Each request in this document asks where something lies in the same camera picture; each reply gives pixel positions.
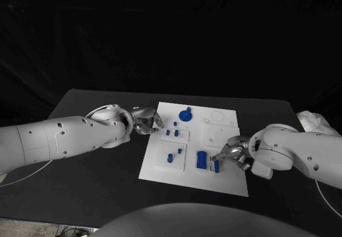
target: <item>blue cylinder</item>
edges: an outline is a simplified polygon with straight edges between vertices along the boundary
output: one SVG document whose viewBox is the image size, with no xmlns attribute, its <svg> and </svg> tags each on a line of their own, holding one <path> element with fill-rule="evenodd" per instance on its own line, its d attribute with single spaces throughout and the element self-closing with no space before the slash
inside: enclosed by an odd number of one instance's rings
<svg viewBox="0 0 342 237">
<path fill-rule="evenodd" d="M 187 107 L 186 110 L 183 110 L 178 113 L 178 119 L 184 122 L 190 121 L 191 119 L 190 107 Z"/>
<path fill-rule="evenodd" d="M 171 155 L 171 154 L 168 154 L 168 156 L 167 156 L 167 162 L 168 162 L 168 163 L 173 162 L 173 155 Z"/>
<path fill-rule="evenodd" d="M 213 165 L 214 165 L 214 173 L 219 173 L 219 161 L 213 161 Z"/>
<path fill-rule="evenodd" d="M 199 169 L 206 169 L 206 152 L 197 152 L 197 165 Z"/>
</svg>

